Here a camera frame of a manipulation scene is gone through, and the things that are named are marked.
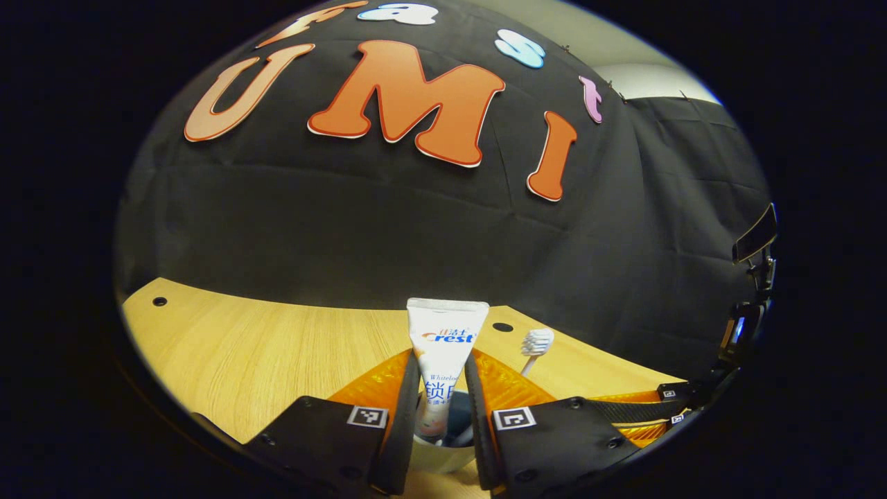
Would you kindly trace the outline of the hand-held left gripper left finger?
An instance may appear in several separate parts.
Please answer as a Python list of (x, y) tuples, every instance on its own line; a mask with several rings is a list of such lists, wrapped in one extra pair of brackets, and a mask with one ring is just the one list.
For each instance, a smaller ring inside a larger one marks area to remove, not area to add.
[(418, 361), (406, 349), (326, 399), (301, 396), (243, 449), (308, 496), (399, 496), (418, 403)]

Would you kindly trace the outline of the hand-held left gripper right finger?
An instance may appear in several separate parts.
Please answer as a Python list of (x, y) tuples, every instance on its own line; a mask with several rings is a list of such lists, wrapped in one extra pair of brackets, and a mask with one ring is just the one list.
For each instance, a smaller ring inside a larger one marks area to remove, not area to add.
[(464, 374), (480, 484), (492, 496), (567, 496), (640, 451), (592, 401), (557, 400), (491, 355), (473, 351)]

